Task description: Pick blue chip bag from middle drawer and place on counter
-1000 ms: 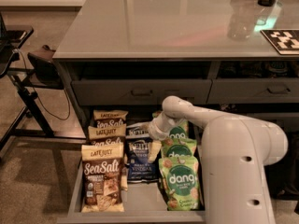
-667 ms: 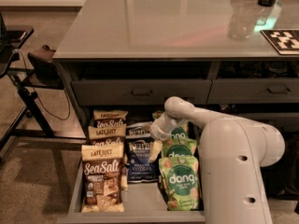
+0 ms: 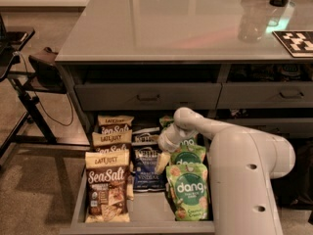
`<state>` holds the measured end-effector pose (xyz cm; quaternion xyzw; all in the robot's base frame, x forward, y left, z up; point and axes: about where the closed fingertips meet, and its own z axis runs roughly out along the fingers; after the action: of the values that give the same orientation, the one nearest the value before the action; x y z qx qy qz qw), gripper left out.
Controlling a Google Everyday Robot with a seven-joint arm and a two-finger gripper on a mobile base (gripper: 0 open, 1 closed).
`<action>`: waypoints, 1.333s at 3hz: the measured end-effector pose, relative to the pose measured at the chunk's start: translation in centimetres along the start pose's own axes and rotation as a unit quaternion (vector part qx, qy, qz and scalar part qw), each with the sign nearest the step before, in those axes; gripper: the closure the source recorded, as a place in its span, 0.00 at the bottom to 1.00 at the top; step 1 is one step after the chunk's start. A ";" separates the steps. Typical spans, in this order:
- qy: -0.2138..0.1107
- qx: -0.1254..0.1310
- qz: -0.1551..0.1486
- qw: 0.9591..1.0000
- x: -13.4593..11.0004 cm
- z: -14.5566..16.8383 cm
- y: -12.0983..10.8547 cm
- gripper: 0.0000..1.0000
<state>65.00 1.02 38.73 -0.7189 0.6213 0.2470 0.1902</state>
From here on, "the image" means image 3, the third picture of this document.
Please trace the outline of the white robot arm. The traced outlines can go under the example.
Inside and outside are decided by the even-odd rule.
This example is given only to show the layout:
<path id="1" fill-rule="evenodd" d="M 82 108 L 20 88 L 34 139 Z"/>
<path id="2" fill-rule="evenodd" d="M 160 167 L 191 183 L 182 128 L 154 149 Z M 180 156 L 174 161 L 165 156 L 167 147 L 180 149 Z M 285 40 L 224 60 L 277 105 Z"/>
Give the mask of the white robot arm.
<path id="1" fill-rule="evenodd" d="M 195 134 L 211 141 L 209 175 L 215 235 L 283 235 L 271 180 L 291 172 L 295 152 L 284 137 L 206 118 L 189 108 L 174 113 L 158 146 L 174 152 Z"/>

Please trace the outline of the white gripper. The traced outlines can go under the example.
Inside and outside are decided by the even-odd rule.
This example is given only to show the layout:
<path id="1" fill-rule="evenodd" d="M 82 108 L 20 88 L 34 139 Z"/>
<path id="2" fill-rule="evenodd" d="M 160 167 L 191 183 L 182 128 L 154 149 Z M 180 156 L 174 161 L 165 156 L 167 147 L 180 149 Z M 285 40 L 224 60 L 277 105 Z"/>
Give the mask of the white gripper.
<path id="1" fill-rule="evenodd" d="M 181 135 L 180 128 L 175 124 L 169 125 L 161 132 L 157 139 L 157 143 L 159 148 L 164 152 L 157 155 L 155 168 L 156 174 L 163 173 L 170 161 L 169 153 L 173 153 L 179 147 L 179 144 L 182 140 L 183 136 Z"/>

